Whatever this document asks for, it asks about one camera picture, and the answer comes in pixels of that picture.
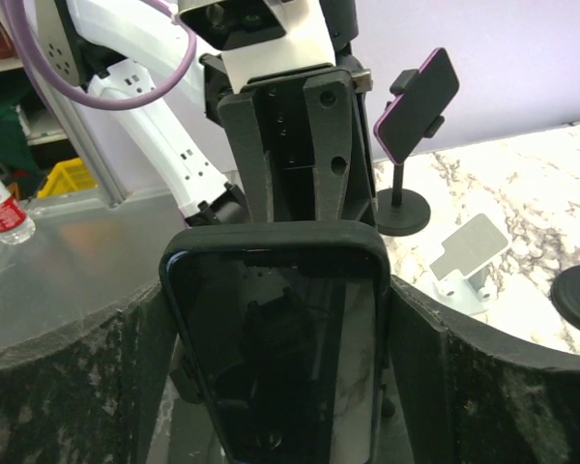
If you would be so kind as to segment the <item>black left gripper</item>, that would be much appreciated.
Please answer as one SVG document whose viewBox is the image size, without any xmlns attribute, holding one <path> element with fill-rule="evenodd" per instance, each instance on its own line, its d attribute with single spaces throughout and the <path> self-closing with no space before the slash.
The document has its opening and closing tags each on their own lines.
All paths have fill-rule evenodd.
<svg viewBox="0 0 580 464">
<path fill-rule="evenodd" d="M 221 58 L 201 58 L 206 116 L 223 128 L 242 181 L 201 203 L 202 224 L 349 219 L 374 225 L 364 105 L 371 72 L 349 52 L 335 60 L 256 77 L 233 92 Z"/>
</svg>

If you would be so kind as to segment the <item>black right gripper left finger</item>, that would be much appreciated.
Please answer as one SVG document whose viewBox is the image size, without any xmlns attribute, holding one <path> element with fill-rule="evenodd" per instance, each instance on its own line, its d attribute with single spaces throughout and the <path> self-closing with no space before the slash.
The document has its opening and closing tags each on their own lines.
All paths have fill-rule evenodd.
<svg viewBox="0 0 580 464">
<path fill-rule="evenodd" d="M 0 350 L 0 463 L 143 463 L 174 323 L 159 285 Z"/>
</svg>

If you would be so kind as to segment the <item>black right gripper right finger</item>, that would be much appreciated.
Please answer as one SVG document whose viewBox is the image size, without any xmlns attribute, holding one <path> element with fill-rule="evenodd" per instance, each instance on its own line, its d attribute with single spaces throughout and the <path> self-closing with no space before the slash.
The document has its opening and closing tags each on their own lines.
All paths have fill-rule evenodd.
<svg viewBox="0 0 580 464">
<path fill-rule="evenodd" d="M 389 346 L 418 463 L 580 463 L 580 356 L 391 279 Z"/>
</svg>

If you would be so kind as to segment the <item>silver folding phone stand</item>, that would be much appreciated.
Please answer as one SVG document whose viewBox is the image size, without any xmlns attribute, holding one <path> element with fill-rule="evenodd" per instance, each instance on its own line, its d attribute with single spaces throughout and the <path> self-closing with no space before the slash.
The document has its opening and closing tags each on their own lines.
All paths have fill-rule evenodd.
<svg viewBox="0 0 580 464">
<path fill-rule="evenodd" d="M 510 247 L 510 238 L 486 214 L 477 214 L 442 242 L 443 254 L 429 265 L 435 298 L 468 315 L 482 314 L 496 290 L 488 266 Z"/>
</svg>

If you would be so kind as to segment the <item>black adjustable phone stand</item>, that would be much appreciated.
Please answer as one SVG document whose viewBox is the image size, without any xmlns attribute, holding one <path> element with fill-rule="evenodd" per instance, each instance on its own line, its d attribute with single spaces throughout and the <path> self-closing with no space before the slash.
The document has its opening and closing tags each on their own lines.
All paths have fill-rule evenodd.
<svg viewBox="0 0 580 464">
<path fill-rule="evenodd" d="M 566 269 L 554 278 L 550 300 L 559 314 L 580 331 L 580 265 Z"/>
</svg>

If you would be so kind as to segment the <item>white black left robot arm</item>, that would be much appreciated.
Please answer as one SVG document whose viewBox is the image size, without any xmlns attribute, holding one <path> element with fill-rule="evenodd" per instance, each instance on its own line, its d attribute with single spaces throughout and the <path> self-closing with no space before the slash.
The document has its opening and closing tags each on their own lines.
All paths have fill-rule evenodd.
<svg viewBox="0 0 580 464">
<path fill-rule="evenodd" d="M 113 112 L 190 227 L 375 221 L 350 1 L 38 1 L 36 68 Z"/>
</svg>

